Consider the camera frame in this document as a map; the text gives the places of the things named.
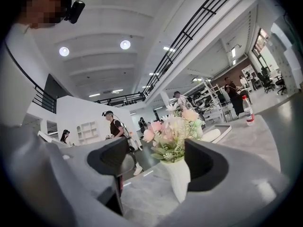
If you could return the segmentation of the long black balcony railing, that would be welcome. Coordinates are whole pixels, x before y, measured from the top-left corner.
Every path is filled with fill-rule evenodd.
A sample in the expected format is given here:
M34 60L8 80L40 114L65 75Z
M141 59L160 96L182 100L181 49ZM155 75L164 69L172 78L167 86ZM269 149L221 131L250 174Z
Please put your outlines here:
M229 0L206 0L185 24L178 36L172 42L168 51L165 52L151 78L146 84L146 88L140 93L140 97L145 100L149 93L155 88L161 77L172 66L176 58L181 54L185 47L193 40L195 35L204 25L214 17L218 10Z

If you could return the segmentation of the group of round white devices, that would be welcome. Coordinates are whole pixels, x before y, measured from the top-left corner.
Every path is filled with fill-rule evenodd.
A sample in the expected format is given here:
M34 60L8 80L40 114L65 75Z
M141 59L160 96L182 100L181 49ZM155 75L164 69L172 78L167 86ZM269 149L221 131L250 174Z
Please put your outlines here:
M210 106L212 98L210 93L197 92L193 95L193 101L197 108L202 109Z

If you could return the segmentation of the white oval dish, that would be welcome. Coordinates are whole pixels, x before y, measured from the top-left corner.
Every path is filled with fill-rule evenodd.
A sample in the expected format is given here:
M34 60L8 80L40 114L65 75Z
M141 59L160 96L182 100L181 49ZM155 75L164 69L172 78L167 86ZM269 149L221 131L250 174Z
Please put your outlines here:
M202 141L206 141L206 142L213 142L215 139L217 139L218 137L220 137L221 132L219 129L213 129L209 132L206 132L203 137L202 137Z

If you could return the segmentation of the pink artificial flowers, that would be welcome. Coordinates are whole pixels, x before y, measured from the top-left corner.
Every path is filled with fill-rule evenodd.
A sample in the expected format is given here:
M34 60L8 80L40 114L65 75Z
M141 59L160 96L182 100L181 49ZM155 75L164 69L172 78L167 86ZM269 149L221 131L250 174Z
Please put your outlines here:
M166 163L175 163L185 156L185 140L200 140L205 122L194 109L179 110L178 104L166 106L168 115L152 122L143 133L143 140L152 143L151 156Z

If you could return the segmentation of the curved black balcony railing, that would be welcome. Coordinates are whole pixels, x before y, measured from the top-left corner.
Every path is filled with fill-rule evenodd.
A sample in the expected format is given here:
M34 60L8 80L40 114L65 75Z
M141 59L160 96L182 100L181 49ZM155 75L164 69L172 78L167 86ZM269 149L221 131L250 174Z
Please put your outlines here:
M38 106L41 106L45 110L52 112L56 114L56 105L57 105L57 99L53 98L50 94L48 94L44 89L42 89L37 83L35 83L31 77L21 68L20 64L16 61L15 57L11 53L7 43L5 43L5 48L10 56L10 58L13 60L15 65L18 67L18 69L24 74L24 76L32 83L34 86L34 89L36 91L36 94L34 96L34 99L32 102Z

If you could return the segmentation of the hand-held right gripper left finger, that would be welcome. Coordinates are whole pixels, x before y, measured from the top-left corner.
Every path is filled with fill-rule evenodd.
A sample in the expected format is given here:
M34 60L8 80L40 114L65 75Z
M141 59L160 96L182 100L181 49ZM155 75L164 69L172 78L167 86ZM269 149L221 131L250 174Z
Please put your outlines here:
M76 226L129 226L120 200L127 141L122 138L79 147L48 143L51 166L71 205Z

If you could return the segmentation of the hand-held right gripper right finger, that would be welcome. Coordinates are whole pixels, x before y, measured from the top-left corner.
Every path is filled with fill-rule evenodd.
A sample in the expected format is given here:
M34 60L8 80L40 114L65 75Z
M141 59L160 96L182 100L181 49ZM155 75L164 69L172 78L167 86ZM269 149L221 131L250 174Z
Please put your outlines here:
M289 178L258 155L185 141L185 200L156 227L256 227L280 204Z

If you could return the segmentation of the white ribbed vase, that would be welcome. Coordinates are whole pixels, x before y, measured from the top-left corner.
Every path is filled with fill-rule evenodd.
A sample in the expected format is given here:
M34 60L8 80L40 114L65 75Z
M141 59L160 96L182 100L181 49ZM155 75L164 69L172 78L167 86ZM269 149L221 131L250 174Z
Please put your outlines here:
M160 163L168 171L173 192L178 202L182 203L186 198L187 187L191 181L190 170L184 157L176 162L160 161Z

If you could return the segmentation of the black office chair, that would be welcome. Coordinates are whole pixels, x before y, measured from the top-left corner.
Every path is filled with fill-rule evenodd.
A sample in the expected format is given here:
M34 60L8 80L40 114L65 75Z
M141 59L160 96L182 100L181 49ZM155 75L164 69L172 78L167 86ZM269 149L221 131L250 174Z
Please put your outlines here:
M261 80L261 84L264 87L265 93L268 93L269 90L275 89L275 85L270 79L266 67L262 67L261 72L258 72L258 78Z
M276 76L276 79L277 79L277 81L275 82L275 84L280 87L280 89L277 91L277 94L281 93L281 95L283 95L284 92L286 91L286 86L285 86L285 81L283 79L283 76L278 75L278 76Z

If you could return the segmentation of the white display cabinet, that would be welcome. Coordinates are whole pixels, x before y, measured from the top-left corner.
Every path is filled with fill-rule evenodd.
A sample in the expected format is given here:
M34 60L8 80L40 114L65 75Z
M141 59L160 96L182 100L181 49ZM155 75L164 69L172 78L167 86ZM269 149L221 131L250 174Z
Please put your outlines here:
M248 83L251 82L252 77L255 75L255 71L252 67L252 65L248 65L247 67L243 68L242 74L244 75L245 79L248 81Z

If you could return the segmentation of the person's grey hoodie torso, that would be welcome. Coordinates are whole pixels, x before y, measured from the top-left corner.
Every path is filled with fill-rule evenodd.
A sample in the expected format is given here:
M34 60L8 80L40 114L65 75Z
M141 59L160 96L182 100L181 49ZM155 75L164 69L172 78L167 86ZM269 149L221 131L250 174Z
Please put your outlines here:
M19 126L49 71L28 26L15 24L0 43L0 124Z

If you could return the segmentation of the red cap plastic bottle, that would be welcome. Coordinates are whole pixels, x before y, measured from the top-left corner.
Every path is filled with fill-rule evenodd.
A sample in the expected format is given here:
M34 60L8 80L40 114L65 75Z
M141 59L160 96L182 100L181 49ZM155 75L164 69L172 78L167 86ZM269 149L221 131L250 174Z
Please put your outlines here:
M251 104L245 95L242 96L243 110L246 116L246 122L248 126L252 126L254 124L254 113L251 108Z

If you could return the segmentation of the white metal shelving rack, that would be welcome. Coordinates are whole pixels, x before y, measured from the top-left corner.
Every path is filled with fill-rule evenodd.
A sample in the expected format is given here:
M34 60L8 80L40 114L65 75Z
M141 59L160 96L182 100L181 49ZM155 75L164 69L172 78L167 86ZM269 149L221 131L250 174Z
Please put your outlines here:
M220 89L218 85L212 86L210 79L198 79L199 83L193 89L187 92L187 96L191 98L191 103L195 110L203 118L204 121L212 122L228 122L232 119L231 111L228 109L228 103L225 93ZM209 107L199 109L196 107L193 101L193 95L197 92L210 93L212 102Z

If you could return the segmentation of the grey marble table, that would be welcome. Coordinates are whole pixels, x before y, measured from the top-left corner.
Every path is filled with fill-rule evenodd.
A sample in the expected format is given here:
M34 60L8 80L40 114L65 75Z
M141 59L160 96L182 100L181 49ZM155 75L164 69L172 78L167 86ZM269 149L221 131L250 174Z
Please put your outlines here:
M239 119L229 123L232 127L218 143L225 147L245 150L258 155L278 171L281 170L278 150L268 125L261 115L248 126ZM142 227L154 227L170 214L179 202L173 193L168 172L158 160L151 157L151 143L142 142L143 150L135 155L143 167L136 177L124 175L121 197L124 217Z

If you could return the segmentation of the white tray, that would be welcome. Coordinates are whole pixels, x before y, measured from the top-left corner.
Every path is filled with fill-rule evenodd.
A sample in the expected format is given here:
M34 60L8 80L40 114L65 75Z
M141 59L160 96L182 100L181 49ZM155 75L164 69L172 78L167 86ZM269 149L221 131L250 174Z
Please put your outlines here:
M218 143L220 140L222 140L232 129L232 126L231 125L226 125L226 124L217 124L217 125L213 125L212 127L210 127L209 129L207 129L203 135L206 133L206 132L209 132L213 129L219 129L220 132L221 132L221 135L220 137L218 137L217 139L215 139L212 143Z

